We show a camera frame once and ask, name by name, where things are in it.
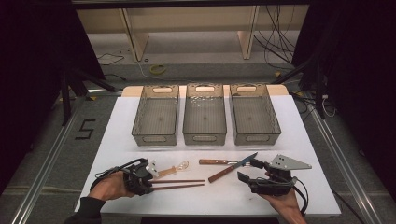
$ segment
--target plastic bin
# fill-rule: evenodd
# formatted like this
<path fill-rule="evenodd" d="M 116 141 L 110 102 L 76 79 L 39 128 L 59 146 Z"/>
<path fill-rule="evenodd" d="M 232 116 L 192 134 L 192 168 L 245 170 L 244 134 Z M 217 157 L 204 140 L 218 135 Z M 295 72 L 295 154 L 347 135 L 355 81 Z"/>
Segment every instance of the plastic bin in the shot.
<path fill-rule="evenodd" d="M 188 84 L 183 121 L 186 145 L 225 143 L 224 91 L 221 84 Z"/>
<path fill-rule="evenodd" d="M 144 86 L 132 136 L 138 146 L 177 144 L 178 85 Z"/>
<path fill-rule="evenodd" d="M 281 130 L 266 85 L 234 84 L 230 95 L 235 144 L 274 145 Z"/>

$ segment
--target wooden knife handle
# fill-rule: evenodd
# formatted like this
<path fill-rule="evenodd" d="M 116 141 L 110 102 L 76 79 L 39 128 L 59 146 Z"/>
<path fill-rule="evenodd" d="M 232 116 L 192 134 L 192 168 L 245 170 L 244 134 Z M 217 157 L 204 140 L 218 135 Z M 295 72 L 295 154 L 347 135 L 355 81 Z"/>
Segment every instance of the wooden knife handle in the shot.
<path fill-rule="evenodd" d="M 200 164 L 228 164 L 228 161 L 225 161 L 225 160 L 204 160 L 204 159 L 200 159 L 199 163 Z"/>
<path fill-rule="evenodd" d="M 207 180 L 209 180 L 209 183 L 212 183 L 213 181 L 219 179 L 220 177 L 227 175 L 232 170 L 233 170 L 233 166 L 230 166 L 227 169 L 224 169 L 224 170 L 218 172 L 217 174 L 210 176 Z"/>

